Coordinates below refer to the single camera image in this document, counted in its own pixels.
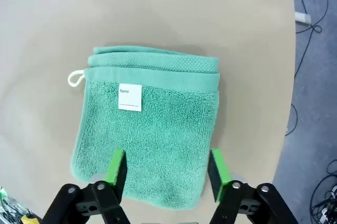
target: washcloth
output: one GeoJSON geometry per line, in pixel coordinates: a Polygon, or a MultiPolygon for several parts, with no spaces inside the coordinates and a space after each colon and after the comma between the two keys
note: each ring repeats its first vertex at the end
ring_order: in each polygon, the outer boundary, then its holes
{"type": "Polygon", "coordinates": [[[219,60],[118,46],[96,47],[88,64],[73,175],[88,182],[106,172],[115,149],[124,149],[124,197],[194,208],[219,106],[219,60]],[[142,86],[141,111],[118,108],[119,84],[142,86]]]}

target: teal terry cloth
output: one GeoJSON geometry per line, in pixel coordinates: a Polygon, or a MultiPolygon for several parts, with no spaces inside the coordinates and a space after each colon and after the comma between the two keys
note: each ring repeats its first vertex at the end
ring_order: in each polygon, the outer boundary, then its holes
{"type": "Polygon", "coordinates": [[[148,47],[96,47],[88,59],[72,173],[88,182],[124,149],[123,196],[191,209],[203,189],[219,106],[219,60],[148,47]],[[142,85],[142,111],[118,109],[119,83],[142,85]]]}

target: white label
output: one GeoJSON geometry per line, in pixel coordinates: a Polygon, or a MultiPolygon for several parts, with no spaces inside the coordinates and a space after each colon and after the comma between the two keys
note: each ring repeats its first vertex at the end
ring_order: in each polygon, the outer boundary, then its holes
{"type": "Polygon", "coordinates": [[[118,109],[142,111],[142,86],[120,83],[118,90],[118,109]]]}

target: concrete floor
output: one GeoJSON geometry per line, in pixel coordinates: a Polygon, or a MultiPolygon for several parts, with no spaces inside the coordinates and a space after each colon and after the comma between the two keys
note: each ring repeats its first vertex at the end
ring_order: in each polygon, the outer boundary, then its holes
{"type": "MultiPolygon", "coordinates": [[[[295,9],[304,12],[300,0],[295,9]]],[[[326,0],[304,0],[313,22],[324,13],[326,0]]],[[[308,52],[294,82],[293,104],[299,114],[296,130],[285,138],[274,184],[300,223],[310,223],[309,203],[317,183],[326,175],[326,166],[337,158],[337,0],[329,0],[326,17],[313,33],[308,52]]],[[[296,25],[297,31],[305,26],[296,25]]],[[[296,35],[296,67],[310,31],[296,35]]],[[[294,126],[291,110],[288,128],[294,126]]],[[[333,178],[323,185],[324,192],[337,184],[333,178]]]]}

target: white hanging loop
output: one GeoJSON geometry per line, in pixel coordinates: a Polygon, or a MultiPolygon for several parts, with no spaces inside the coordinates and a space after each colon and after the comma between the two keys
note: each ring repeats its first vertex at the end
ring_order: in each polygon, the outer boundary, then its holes
{"type": "Polygon", "coordinates": [[[68,84],[71,87],[77,87],[82,82],[83,79],[85,79],[84,70],[75,70],[72,73],[70,73],[70,75],[68,76],[68,84]],[[74,83],[71,80],[76,75],[81,75],[81,76],[80,78],[78,78],[77,82],[74,83]]]}

